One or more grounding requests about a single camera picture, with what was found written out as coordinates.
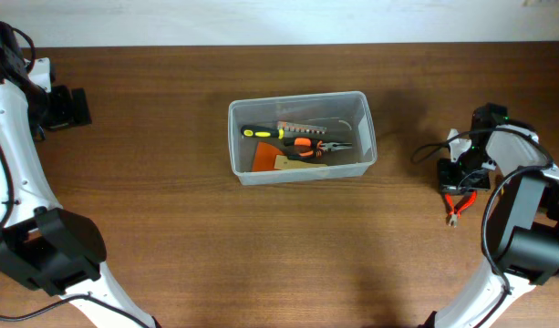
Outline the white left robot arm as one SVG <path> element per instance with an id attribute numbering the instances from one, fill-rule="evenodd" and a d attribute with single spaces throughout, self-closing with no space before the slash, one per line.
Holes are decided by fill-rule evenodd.
<path id="1" fill-rule="evenodd" d="M 156 327 L 109 270 L 93 220 L 65 210 L 36 152 L 47 132 L 91 122 L 86 93 L 55 83 L 51 61 L 25 58 L 24 32 L 0 21 L 0 272 L 70 303 L 97 327 Z"/>

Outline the yellow black metal file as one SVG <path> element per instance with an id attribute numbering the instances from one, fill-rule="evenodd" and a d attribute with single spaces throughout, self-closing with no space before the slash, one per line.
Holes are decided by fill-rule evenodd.
<path id="1" fill-rule="evenodd" d="M 345 141 L 346 139 L 338 135 L 330 134 L 316 134 L 308 132 L 293 132 L 286 131 L 283 128 L 268 128 L 264 126 L 256 125 L 243 125 L 240 129 L 241 134 L 248 138 L 276 138 L 276 139 L 288 139 L 288 138 L 313 138 L 321 139 L 324 141 Z"/>

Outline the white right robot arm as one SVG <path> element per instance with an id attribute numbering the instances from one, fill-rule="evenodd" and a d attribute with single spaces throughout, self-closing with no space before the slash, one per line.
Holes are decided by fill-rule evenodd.
<path id="1" fill-rule="evenodd" d="M 457 225 L 484 190 L 481 265 L 460 294 L 434 311 L 427 327 L 490 327 L 521 296 L 559 277 L 559 168 L 533 126 L 506 107 L 476 108 L 471 127 L 431 144 L 447 223 Z"/>

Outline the red black cutting pliers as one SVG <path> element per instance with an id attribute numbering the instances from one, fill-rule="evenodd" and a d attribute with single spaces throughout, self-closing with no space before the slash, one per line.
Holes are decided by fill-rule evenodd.
<path id="1" fill-rule="evenodd" d="M 470 208 L 477 200 L 478 192 L 466 194 L 459 202 L 454 203 L 450 194 L 444 194 L 443 200 L 448 210 L 447 224 L 453 228 L 458 226 L 461 214 Z"/>

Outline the clear plastic container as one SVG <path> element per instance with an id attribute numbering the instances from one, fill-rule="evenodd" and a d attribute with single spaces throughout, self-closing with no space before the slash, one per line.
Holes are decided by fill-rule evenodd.
<path id="1" fill-rule="evenodd" d="M 325 154 L 315 168 L 255 172 L 260 142 L 286 149 L 281 140 L 249 138 L 241 128 L 276 128 L 279 121 L 325 128 L 327 142 L 349 142 L 351 148 Z M 228 110 L 228 143 L 233 173 L 244 186 L 361 176 L 378 158 L 371 111 L 360 91 L 235 100 Z"/>

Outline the orange scraper wooden handle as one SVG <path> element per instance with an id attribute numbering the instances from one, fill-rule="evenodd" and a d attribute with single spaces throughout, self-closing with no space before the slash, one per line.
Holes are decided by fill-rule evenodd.
<path id="1" fill-rule="evenodd" d="M 252 172 L 263 172 L 273 170 L 289 169 L 315 169 L 323 168 L 326 164 L 315 164 L 300 160 L 288 159 L 284 153 L 265 142 L 258 142 L 254 153 Z"/>

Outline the orange socket bit holder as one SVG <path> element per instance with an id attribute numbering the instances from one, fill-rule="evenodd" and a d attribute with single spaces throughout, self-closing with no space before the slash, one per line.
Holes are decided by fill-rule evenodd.
<path id="1" fill-rule="evenodd" d="M 292 133 L 292 134 L 298 133 L 298 134 L 311 134 L 311 135 L 325 135 L 327 132 L 327 128 L 325 127 L 292 123 L 286 121 L 278 121 L 277 127 L 279 129 L 282 129 L 285 133 Z"/>

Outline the orange black needle-nose pliers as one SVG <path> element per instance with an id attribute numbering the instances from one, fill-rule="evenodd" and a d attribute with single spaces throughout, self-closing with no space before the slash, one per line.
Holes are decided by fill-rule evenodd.
<path id="1" fill-rule="evenodd" d="M 353 145 L 347 142 L 324 142 L 314 138 L 288 138 L 283 145 L 290 149 L 287 154 L 289 159 L 309 160 L 322 157 L 325 153 L 339 150 L 352 149 Z"/>

